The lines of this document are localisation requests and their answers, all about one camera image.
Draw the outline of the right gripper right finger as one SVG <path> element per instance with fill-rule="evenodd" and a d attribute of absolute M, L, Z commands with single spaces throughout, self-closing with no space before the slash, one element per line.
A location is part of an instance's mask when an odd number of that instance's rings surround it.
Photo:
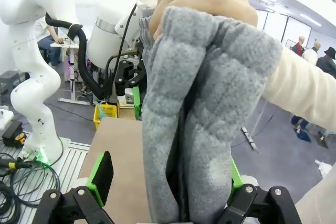
<path fill-rule="evenodd" d="M 260 223 L 301 223 L 289 191 L 275 186 L 265 191 L 258 185 L 244 183 L 233 159 L 232 188 L 219 223 L 243 223 L 247 217 Z"/>

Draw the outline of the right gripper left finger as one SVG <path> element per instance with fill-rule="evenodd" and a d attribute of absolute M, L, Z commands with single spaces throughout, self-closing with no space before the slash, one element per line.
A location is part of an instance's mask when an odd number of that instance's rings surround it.
<path fill-rule="evenodd" d="M 32 223 L 74 223 L 82 219 L 87 223 L 113 223 L 104 210 L 113 175 L 111 155 L 105 151 L 97 158 L 84 185 L 65 194 L 56 189 L 45 191 Z"/>

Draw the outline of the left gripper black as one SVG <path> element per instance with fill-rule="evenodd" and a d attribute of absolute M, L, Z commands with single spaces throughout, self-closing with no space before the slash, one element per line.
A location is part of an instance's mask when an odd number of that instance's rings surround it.
<path fill-rule="evenodd" d="M 140 60 L 136 67 L 130 61 L 120 61 L 114 83 L 117 95 L 125 95 L 125 89 L 132 88 L 134 117 L 138 121 L 142 120 L 141 93 L 146 91 L 146 70 L 143 60 Z"/>

